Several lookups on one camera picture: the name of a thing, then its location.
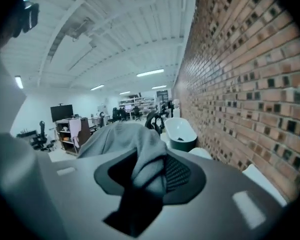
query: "computer monitor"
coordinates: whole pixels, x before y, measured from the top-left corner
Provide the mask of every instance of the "computer monitor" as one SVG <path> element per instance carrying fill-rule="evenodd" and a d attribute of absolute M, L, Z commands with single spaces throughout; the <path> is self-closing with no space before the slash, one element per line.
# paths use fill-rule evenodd
<path fill-rule="evenodd" d="M 71 118 L 74 115 L 72 105 L 50 107 L 52 122 Z"/>
<path fill-rule="evenodd" d="M 130 104 L 130 105 L 125 105 L 125 106 L 124 106 L 124 109 L 125 109 L 126 111 L 131 110 L 131 108 L 132 108 L 132 105 L 131 105 L 131 104 Z"/>

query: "desk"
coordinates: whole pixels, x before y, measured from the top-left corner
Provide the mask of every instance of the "desk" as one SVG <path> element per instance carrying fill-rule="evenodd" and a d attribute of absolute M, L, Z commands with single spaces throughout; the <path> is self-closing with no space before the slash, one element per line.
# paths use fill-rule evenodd
<path fill-rule="evenodd" d="M 130 110 L 128 113 L 130 114 L 130 120 L 132 121 L 132 115 L 131 113 L 133 112 L 133 110 Z"/>
<path fill-rule="evenodd" d="M 88 120 L 92 120 L 92 123 L 93 123 L 94 125 L 99 124 L 99 123 L 100 123 L 100 119 L 101 119 L 100 116 L 93 116 L 93 117 L 91 117 L 91 118 L 88 118 Z M 105 126 L 108 124 L 108 120 L 109 120 L 109 119 L 110 119 L 110 115 L 106 114 L 106 115 L 104 116 L 104 118 L 103 118 L 103 123 L 104 123 Z"/>

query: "gray fabric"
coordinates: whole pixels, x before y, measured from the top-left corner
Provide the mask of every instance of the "gray fabric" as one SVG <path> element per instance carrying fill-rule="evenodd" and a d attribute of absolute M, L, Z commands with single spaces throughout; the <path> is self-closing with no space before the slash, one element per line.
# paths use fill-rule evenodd
<path fill-rule="evenodd" d="M 138 123 L 116 122 L 97 130 L 82 145 L 78 158 L 116 152 L 123 149 L 136 149 L 137 162 L 131 180 L 133 185 L 146 189 L 155 195 L 166 193 L 166 178 L 163 173 L 167 145 L 155 130 Z"/>

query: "brick wall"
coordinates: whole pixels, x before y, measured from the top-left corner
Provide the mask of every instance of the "brick wall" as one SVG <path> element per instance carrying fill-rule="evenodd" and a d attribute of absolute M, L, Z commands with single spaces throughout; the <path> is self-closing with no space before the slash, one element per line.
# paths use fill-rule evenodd
<path fill-rule="evenodd" d="M 300 31 L 278 0 L 196 0 L 173 88 L 198 147 L 300 190 Z"/>

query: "black office chair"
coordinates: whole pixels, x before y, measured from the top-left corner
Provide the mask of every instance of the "black office chair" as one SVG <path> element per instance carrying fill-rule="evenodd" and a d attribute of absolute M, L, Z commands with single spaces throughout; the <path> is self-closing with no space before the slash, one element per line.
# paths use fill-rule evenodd
<path fill-rule="evenodd" d="M 162 104 L 162 106 L 161 106 L 160 116 L 161 117 L 165 116 L 165 118 L 167 118 L 169 116 L 169 111 L 167 111 L 167 108 L 166 108 L 165 104 Z"/>
<path fill-rule="evenodd" d="M 112 119 L 109 119 L 108 122 L 113 123 L 115 121 L 119 121 L 120 119 L 121 119 L 120 112 L 116 107 L 114 107 L 112 109 Z"/>
<path fill-rule="evenodd" d="M 104 127 L 105 126 L 105 113 L 102 111 L 100 114 L 99 114 L 99 117 L 100 117 L 100 128 Z"/>
<path fill-rule="evenodd" d="M 141 121 L 141 114 L 140 114 L 140 109 L 137 107 L 137 106 L 135 106 L 134 108 L 133 108 L 133 112 L 134 112 L 134 116 L 135 116 L 135 120 L 137 121 L 137 120 L 140 120 Z"/>
<path fill-rule="evenodd" d="M 161 120 L 160 126 L 157 125 L 157 120 Z M 151 111 L 146 116 L 146 122 L 144 126 L 150 130 L 154 129 L 159 135 L 162 134 L 163 129 L 165 128 L 164 120 L 162 119 L 161 115 L 158 111 Z"/>
<path fill-rule="evenodd" d="M 51 141 L 48 145 L 45 146 L 48 140 L 45 135 L 45 122 L 41 121 L 39 125 L 40 125 L 40 134 L 37 134 L 36 137 L 33 137 L 30 144 L 34 150 L 50 152 L 54 144 Z"/>
<path fill-rule="evenodd" d="M 128 119 L 127 112 L 123 108 L 120 109 L 119 111 L 120 111 L 121 121 L 127 121 Z"/>

